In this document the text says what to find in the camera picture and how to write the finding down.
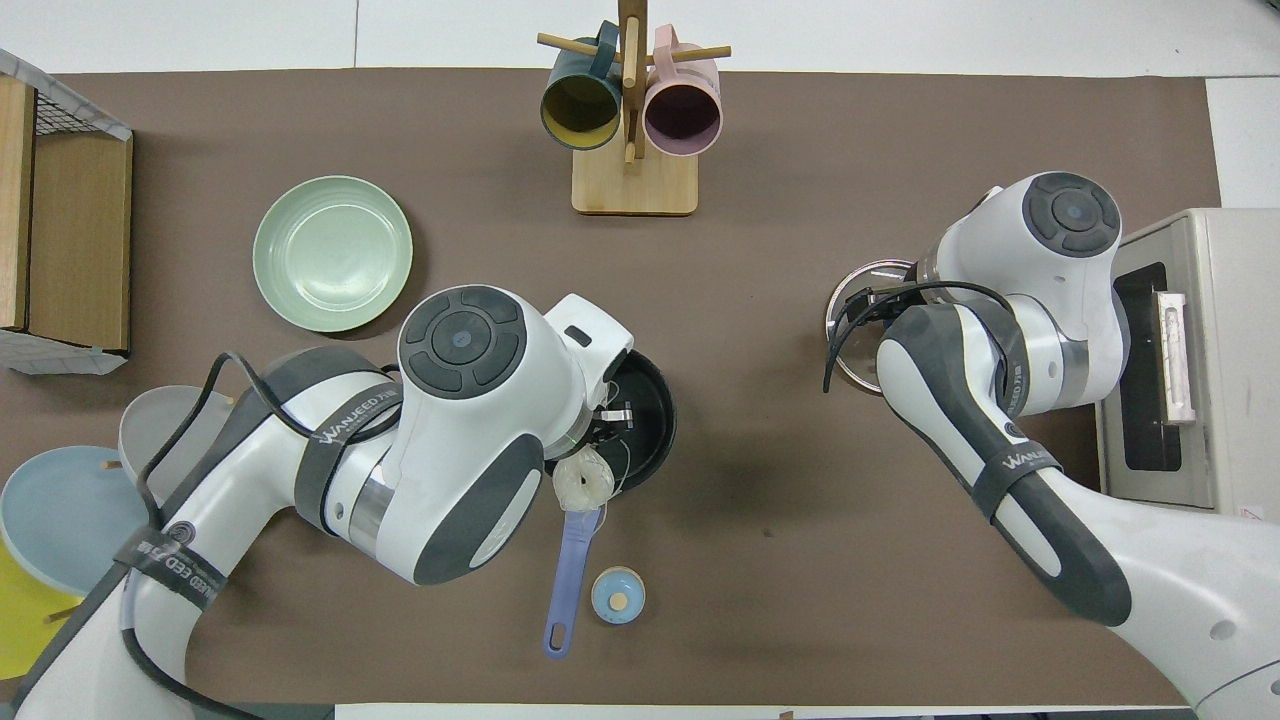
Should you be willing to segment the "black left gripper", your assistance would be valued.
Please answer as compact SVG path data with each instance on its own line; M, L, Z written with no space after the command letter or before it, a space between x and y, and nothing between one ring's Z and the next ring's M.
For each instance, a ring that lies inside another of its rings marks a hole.
M599 407L598 421L632 429L635 428L634 407L631 404L623 404L621 407ZM591 425L571 428L564 436L554 439L548 446L548 470L553 471L559 461L575 455L584 445L590 445L591 442Z

